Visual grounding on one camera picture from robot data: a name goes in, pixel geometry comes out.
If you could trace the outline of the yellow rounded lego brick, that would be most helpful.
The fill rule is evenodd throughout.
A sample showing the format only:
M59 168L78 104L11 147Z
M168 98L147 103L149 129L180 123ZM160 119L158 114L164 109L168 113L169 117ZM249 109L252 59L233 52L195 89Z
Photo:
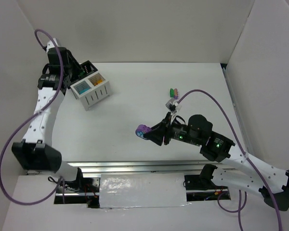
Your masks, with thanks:
M94 82L94 86L97 86L97 85L99 85L99 84L101 84L103 81L100 79L100 80L98 80L98 81L96 81L96 82Z

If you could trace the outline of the purple lotus lego brick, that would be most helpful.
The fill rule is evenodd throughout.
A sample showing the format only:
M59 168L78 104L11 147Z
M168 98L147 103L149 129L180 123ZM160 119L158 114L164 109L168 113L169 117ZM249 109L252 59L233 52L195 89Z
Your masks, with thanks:
M146 125L139 125L135 131L135 134L137 137L146 140L146 138L144 137L144 134L148 133L151 131L151 128L146 126Z

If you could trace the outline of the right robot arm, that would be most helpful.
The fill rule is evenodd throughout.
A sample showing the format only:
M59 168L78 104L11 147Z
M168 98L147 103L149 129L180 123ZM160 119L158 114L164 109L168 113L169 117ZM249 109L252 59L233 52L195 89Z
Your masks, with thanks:
M139 125L136 135L162 146L171 140L200 147L200 154L213 162L222 163L240 171L231 173L212 164L206 164L200 180L208 186L226 186L263 198L280 211L289 209L289 170L282 170L248 153L242 153L231 139L214 132L213 124L202 115L193 115L180 123L171 113L153 127Z

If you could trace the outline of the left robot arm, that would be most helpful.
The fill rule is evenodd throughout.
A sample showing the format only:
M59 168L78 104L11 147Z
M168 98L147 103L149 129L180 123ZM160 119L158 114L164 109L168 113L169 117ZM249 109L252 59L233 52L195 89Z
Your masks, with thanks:
M49 62L38 80L36 116L30 120L22 140L12 144L12 153L24 170L49 172L55 177L64 178L70 187L78 188L83 174L79 168L62 160L61 153L52 147L52 134L66 90L78 80L82 69L67 48L60 47L59 51L64 71L60 71L57 51L49 48Z

